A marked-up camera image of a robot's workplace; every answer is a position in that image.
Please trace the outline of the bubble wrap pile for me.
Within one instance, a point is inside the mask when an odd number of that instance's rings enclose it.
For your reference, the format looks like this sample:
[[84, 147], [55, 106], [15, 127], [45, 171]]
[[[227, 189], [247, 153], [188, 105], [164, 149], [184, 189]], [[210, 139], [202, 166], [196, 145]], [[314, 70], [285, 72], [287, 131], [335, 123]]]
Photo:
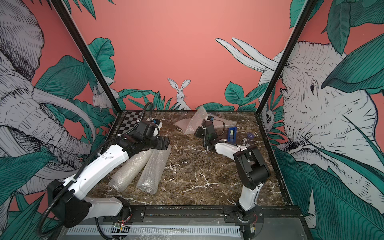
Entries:
[[[183, 134], [192, 135], [198, 127], [202, 126], [203, 120], [208, 120], [208, 116], [209, 114], [205, 108], [198, 109], [191, 118], [182, 119], [174, 123], [174, 125], [181, 129]], [[235, 127], [237, 125], [236, 121], [226, 120], [218, 117], [217, 115], [211, 116], [214, 118], [213, 124], [215, 129], [222, 129], [224, 124], [226, 124], [226, 128]]]

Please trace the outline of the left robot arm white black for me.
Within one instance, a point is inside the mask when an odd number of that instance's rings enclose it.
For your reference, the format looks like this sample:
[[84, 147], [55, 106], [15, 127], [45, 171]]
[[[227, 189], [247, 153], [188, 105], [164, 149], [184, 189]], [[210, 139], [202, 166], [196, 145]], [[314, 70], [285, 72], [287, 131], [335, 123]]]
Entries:
[[100, 236], [108, 240], [109, 236], [100, 226], [100, 217], [111, 217], [124, 229], [133, 217], [128, 201], [122, 197], [89, 198], [87, 194], [112, 170], [139, 153], [150, 149], [166, 150], [170, 140], [159, 135], [162, 125], [159, 119], [140, 117], [131, 130], [96, 148], [77, 173], [51, 182], [47, 188], [49, 205], [37, 223], [36, 235], [48, 237], [61, 227], [69, 229], [84, 220], [95, 219]]

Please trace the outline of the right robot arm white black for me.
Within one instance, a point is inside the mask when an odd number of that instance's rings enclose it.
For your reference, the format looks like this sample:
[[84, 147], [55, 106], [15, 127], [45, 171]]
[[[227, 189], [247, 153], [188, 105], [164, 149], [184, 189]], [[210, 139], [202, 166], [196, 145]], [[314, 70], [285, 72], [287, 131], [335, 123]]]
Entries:
[[256, 146], [240, 146], [217, 135], [213, 121], [202, 120], [195, 136], [203, 140], [207, 151], [223, 155], [236, 164], [243, 184], [239, 205], [243, 211], [250, 211], [257, 205], [257, 199], [264, 183], [271, 176], [270, 169]]

